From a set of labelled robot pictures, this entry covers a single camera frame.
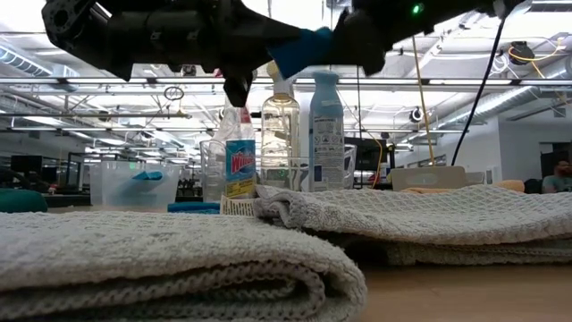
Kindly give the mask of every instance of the person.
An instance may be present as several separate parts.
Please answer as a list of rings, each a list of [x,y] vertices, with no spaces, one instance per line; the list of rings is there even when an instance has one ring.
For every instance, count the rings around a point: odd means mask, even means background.
[[[566,160],[559,161],[554,166],[554,175],[549,175],[543,180],[543,193],[556,193],[572,191],[572,177],[570,163]]]

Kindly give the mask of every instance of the table surface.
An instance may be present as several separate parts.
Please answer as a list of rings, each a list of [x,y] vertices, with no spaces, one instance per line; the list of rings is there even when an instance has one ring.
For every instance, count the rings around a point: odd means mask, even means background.
[[[367,306],[358,322],[572,320],[572,266],[368,267],[364,272]]]

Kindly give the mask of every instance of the translucent plastic bin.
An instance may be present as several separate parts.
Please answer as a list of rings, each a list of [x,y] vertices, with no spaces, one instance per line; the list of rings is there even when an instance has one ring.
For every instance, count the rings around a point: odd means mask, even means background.
[[[93,206],[166,210],[175,201],[181,167],[104,161],[89,170]]]

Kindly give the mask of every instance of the gray waffle towel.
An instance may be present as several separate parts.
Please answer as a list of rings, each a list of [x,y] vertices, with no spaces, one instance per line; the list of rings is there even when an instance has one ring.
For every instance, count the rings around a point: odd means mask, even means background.
[[[289,228],[384,242],[392,264],[572,260],[572,193],[526,195],[475,185],[435,194],[300,193],[258,186],[255,214]]]
[[[350,321],[342,250],[242,216],[0,214],[0,320]]]

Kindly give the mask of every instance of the green led light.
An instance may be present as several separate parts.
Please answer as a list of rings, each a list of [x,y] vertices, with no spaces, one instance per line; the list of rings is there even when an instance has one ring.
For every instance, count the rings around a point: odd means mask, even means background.
[[[413,15],[418,15],[423,11],[423,4],[416,4],[413,6],[413,9],[411,10],[411,13],[413,13]]]

